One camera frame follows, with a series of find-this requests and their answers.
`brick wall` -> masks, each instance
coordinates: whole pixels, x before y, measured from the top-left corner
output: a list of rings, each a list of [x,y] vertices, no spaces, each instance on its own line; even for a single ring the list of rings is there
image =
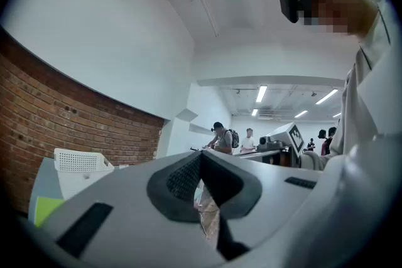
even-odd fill
[[[162,125],[54,70],[0,29],[0,170],[18,211],[28,211],[41,161],[56,147],[143,163],[155,158]]]

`backpack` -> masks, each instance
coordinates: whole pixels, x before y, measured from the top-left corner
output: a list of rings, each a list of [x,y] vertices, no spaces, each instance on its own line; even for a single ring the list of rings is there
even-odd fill
[[[235,130],[226,130],[224,136],[227,132],[232,133],[232,148],[235,149],[239,147],[239,135]]]

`white plastic crate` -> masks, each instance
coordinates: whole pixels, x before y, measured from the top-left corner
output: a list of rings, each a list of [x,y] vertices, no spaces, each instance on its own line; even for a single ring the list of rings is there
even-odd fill
[[[66,149],[55,149],[55,167],[64,200],[114,170],[113,165],[101,153]]]

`fluorescent light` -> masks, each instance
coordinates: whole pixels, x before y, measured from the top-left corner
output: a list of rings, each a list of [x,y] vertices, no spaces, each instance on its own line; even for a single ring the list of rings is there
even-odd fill
[[[329,99],[331,96],[333,96],[333,94],[335,94],[336,92],[338,92],[337,89],[332,90],[331,93],[329,93],[328,95],[324,96],[322,99],[320,99],[316,104],[319,105],[321,104],[324,100]]]
[[[263,101],[266,88],[267,88],[266,85],[262,85],[262,86],[259,87],[259,92],[258,92],[258,96],[257,96],[257,99],[256,99],[257,103],[261,103]]]
[[[297,114],[297,115],[295,116],[295,118],[296,118],[296,117],[299,117],[299,116],[302,116],[303,114],[306,114],[306,113],[307,113],[307,111],[306,111],[306,110],[304,110],[303,112],[301,112],[301,113]]]

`hair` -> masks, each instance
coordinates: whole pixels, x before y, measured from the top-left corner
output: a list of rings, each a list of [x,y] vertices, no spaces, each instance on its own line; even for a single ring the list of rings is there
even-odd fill
[[[223,127],[222,123],[220,123],[220,122],[215,122],[214,123],[214,130],[216,130],[216,129],[220,128],[220,127]]]
[[[318,133],[318,138],[319,139],[325,139],[325,136],[327,135],[327,131],[326,130],[320,130],[320,132]]]
[[[336,128],[336,127],[331,127],[331,128],[328,130],[328,135],[329,135],[329,136],[333,136],[336,131],[337,131],[337,128]]]

